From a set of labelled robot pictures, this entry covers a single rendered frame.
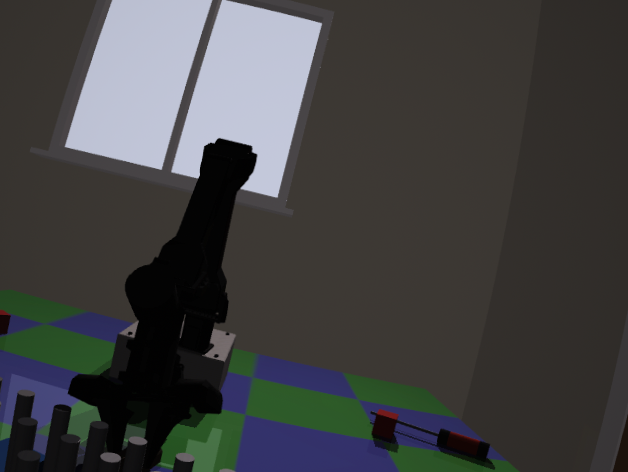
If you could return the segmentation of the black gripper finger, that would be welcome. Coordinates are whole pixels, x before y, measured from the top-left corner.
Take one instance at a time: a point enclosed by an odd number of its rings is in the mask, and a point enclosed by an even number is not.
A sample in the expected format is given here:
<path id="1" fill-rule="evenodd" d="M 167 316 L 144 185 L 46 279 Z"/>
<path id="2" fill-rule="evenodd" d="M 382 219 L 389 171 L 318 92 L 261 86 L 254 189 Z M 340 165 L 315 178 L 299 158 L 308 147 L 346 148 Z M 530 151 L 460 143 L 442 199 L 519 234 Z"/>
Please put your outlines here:
<path id="1" fill-rule="evenodd" d="M 185 412 L 175 404 L 150 402 L 147 417 L 145 439 L 147 440 L 146 452 L 142 467 L 149 469 L 157 453 L 160 451 L 170 431 L 180 421 L 190 419 L 192 415 Z"/>
<path id="2" fill-rule="evenodd" d="M 127 422 L 134 412 L 110 399 L 93 398 L 91 403 L 97 405 L 101 421 L 109 425 L 106 436 L 107 452 L 120 453 L 123 448 Z"/>

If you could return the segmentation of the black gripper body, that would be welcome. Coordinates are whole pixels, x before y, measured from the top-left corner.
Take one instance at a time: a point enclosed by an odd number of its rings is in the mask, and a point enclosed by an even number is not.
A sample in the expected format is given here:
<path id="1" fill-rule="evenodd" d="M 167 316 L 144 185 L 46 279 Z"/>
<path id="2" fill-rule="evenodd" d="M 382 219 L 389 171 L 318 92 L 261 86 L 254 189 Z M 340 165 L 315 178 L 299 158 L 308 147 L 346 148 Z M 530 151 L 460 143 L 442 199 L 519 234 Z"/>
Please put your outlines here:
<path id="1" fill-rule="evenodd" d="M 110 399 L 125 408 L 128 401 L 162 402 L 187 413 L 190 404 L 198 413 L 222 413 L 222 394 L 206 379 L 178 379 L 174 388 L 171 385 L 174 363 L 180 364 L 175 340 L 141 332 L 134 340 L 128 339 L 126 348 L 131 351 L 128 366 L 118 375 L 123 384 L 114 384 L 102 375 L 79 374 L 71 380 L 68 394 L 96 407 L 93 398 Z"/>

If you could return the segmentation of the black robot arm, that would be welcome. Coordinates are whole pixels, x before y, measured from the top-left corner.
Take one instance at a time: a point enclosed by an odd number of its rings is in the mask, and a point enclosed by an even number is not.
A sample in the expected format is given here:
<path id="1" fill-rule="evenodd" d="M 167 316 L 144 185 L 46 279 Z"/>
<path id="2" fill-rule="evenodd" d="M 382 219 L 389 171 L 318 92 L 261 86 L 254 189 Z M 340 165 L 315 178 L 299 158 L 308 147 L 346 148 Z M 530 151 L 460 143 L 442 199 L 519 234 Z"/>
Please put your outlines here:
<path id="1" fill-rule="evenodd" d="M 126 279 L 125 293 L 139 320 L 135 335 L 164 335 L 201 354 L 214 347 L 214 323 L 225 323 L 228 310 L 221 267 L 236 195 L 257 158 L 251 145 L 236 141 L 218 138 L 204 146 L 200 176 L 177 235 L 151 264 Z"/>

